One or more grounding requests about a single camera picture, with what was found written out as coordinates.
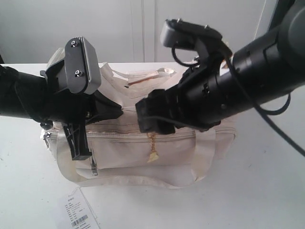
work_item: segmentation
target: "white wall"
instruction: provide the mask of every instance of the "white wall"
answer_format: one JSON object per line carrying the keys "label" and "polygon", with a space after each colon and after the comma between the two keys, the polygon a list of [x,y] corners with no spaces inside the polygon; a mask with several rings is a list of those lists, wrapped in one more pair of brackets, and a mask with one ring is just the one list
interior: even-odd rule
{"label": "white wall", "polygon": [[[218,29],[236,51],[266,32],[276,0],[2,0],[0,53],[6,63],[45,63],[74,36],[99,62],[172,61],[160,45],[165,19]],[[189,60],[193,53],[179,53]]]}

